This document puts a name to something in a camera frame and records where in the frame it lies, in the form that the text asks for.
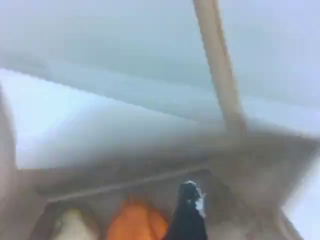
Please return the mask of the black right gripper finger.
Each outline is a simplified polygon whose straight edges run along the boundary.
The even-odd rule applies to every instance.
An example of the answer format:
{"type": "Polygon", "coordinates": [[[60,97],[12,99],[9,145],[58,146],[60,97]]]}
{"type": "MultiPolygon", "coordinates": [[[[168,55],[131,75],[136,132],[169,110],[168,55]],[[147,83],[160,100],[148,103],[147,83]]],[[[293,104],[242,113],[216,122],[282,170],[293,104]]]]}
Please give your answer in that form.
{"type": "Polygon", "coordinates": [[[164,236],[166,240],[207,240],[205,194],[192,180],[178,189],[177,205],[164,236]]]}

